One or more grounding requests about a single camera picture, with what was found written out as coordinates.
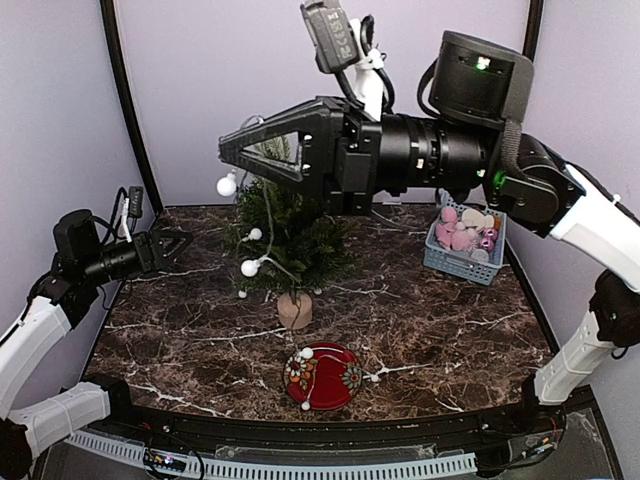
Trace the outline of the light blue plastic basket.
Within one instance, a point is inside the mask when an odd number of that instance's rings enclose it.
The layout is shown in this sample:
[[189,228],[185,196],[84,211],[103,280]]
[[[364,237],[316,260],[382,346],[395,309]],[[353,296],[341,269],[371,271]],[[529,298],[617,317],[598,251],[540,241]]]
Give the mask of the light blue plastic basket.
[[[473,281],[481,285],[490,285],[503,266],[504,250],[506,245],[506,225],[507,217],[504,213],[494,211],[486,206],[481,205],[465,205],[457,203],[453,197],[446,191],[438,191],[439,201],[437,206],[439,207],[436,219],[430,226],[430,229],[425,240],[425,256],[424,265],[438,271],[448,273],[466,280]],[[458,221],[453,224],[457,229],[464,229],[471,237],[471,247],[467,251],[453,251],[447,250],[440,246],[436,240],[435,230],[439,224],[444,224],[440,220],[440,211],[442,208],[450,206],[456,209],[458,215]],[[483,237],[483,231],[473,228],[466,228],[461,222],[461,213],[466,208],[474,208],[483,213],[490,214],[493,217],[499,216],[502,218],[503,225],[498,231],[498,237],[494,241],[494,249],[488,251],[490,254],[490,260],[488,263],[474,262],[471,259],[471,253],[474,249],[478,249],[479,243]]]

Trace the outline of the small green christmas tree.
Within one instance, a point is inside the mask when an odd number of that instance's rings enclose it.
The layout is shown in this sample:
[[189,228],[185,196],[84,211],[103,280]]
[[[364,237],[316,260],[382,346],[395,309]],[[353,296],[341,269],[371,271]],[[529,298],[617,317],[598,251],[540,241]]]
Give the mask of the small green christmas tree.
[[310,294],[339,279],[355,264],[347,247],[351,227],[331,217],[320,201],[253,175],[232,170],[216,183],[234,200],[227,249],[239,261],[238,296],[274,293],[280,323],[291,331],[311,323]]

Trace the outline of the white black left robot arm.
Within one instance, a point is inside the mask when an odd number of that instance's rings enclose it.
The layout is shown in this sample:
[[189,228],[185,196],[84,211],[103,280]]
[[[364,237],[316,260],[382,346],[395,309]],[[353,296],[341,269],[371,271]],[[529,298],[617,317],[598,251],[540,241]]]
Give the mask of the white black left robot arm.
[[47,353],[89,313],[98,290],[112,281],[167,269],[192,243],[188,232],[142,231],[104,244],[101,219],[88,209],[54,226],[51,269],[31,287],[21,315],[1,337],[1,476],[23,479],[51,445],[103,420],[120,436],[141,427],[128,384],[95,374],[39,403],[14,408],[17,394]]

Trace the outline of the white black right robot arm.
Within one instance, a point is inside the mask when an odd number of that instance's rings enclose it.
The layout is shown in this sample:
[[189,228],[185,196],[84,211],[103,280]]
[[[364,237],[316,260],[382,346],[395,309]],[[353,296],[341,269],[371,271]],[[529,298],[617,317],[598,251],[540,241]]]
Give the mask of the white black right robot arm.
[[517,432],[534,432],[607,355],[639,341],[638,220],[586,170],[522,132],[533,65],[518,52],[445,32],[419,86],[423,116],[412,117],[351,89],[347,67],[381,68],[366,34],[318,33],[313,42],[342,95],[221,137],[224,163],[317,198],[336,215],[369,213],[383,191],[435,188],[463,201],[481,188],[491,208],[603,266],[579,328],[527,379],[524,401],[511,410]]

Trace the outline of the pink fluffy pompom ornament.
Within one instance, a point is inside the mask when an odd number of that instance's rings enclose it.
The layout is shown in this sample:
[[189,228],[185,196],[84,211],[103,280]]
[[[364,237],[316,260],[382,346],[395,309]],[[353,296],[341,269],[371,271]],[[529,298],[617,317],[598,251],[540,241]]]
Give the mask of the pink fluffy pompom ornament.
[[458,221],[458,215],[455,208],[446,206],[440,211],[440,220],[442,223],[456,223]]

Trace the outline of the white ball string lights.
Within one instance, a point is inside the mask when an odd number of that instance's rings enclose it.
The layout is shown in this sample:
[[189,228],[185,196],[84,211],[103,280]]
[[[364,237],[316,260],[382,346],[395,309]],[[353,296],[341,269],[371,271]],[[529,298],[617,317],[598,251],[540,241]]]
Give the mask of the white ball string lights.
[[246,168],[231,168],[217,180],[216,190],[236,207],[229,241],[240,261],[239,296],[252,290],[277,296],[278,320],[293,348],[282,369],[286,393],[303,411],[348,405],[367,376],[357,355],[336,342],[301,343],[298,335],[312,323],[312,294],[354,265],[347,246],[351,226],[333,218],[319,201]]

